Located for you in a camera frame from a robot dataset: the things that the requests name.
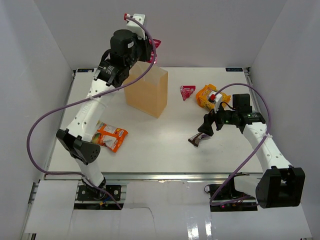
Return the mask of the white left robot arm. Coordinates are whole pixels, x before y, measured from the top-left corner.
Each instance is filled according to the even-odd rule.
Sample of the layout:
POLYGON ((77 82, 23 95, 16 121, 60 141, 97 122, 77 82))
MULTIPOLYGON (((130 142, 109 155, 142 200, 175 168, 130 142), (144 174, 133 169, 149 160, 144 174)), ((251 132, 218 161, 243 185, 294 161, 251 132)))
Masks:
POLYGON ((101 93, 121 87, 129 77, 129 71, 137 61, 147 62, 151 58, 152 46, 144 30, 120 29, 113 33, 110 48, 104 52, 96 69, 88 100, 66 127, 59 129, 56 137, 78 163, 88 193, 99 200, 105 196, 105 178, 96 162, 100 146, 92 143, 97 123, 107 107, 110 95, 101 93))

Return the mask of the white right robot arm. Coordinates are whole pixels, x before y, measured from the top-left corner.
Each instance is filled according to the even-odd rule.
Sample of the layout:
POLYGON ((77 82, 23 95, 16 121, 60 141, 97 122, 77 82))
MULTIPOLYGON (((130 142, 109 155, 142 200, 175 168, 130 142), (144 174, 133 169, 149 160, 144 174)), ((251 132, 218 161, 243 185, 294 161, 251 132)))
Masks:
POLYGON ((236 170, 212 194, 211 206, 217 206, 216 196, 223 190, 226 195, 236 200, 244 194, 256 199, 263 208, 297 207, 301 202, 305 182, 305 172, 284 157, 268 132, 268 126, 261 113, 254 112, 250 105, 250 95, 234 94, 232 106, 228 110, 221 94, 213 94, 208 101, 214 108, 203 117, 203 124, 198 131, 213 136, 212 125, 221 130, 224 125, 233 125, 250 143, 262 168, 260 179, 236 170))

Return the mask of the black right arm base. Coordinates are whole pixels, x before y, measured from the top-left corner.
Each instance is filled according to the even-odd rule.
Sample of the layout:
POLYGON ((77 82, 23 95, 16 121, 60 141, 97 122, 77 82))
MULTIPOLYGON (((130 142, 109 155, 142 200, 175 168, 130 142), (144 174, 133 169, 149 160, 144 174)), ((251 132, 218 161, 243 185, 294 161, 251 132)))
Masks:
POLYGON ((227 202, 218 206, 211 206, 212 213, 226 213, 226 212, 254 212, 258 210, 256 199, 252 196, 235 190, 231 190, 225 186, 214 199, 214 202, 227 202))

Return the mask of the pink snack packet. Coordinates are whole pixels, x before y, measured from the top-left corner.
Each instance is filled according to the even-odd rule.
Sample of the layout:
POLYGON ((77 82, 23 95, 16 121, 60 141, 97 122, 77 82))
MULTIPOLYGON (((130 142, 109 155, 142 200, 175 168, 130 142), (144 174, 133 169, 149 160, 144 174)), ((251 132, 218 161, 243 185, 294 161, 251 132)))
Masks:
MULTIPOLYGON (((153 42, 154 42, 154 46, 155 46, 156 49, 162 43, 162 41, 159 40, 159 39, 154 39, 153 42)), ((157 63, 157 54, 154 52, 153 45, 152 45, 150 40, 149 40, 149 43, 150 43, 150 46, 151 46, 151 53, 150 53, 150 59, 147 61, 147 63, 151 63, 152 60, 153 60, 153 63, 156 64, 157 63)))

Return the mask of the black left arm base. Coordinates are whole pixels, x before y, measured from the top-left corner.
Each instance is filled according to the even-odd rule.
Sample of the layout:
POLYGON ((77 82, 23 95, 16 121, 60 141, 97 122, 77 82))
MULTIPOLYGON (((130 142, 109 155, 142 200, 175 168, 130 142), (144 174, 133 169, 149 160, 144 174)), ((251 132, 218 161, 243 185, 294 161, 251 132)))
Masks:
MULTIPOLYGON (((122 186, 107 185, 105 190, 111 194, 114 200, 123 207, 121 201, 122 186)), ((75 210, 120 210, 111 197, 104 192, 97 192, 96 189, 89 189, 85 185, 79 185, 74 203, 75 210)))

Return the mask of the brown chocolate bar wrapper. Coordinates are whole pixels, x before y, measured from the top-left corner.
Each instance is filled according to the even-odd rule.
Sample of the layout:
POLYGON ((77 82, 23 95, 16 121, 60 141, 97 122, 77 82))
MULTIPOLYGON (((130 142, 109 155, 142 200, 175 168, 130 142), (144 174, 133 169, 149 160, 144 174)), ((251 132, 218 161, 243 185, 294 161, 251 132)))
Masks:
POLYGON ((193 146, 198 147, 201 140, 207 139, 209 137, 210 136, 205 133, 198 132, 197 134, 190 137, 188 139, 188 142, 191 143, 193 146))

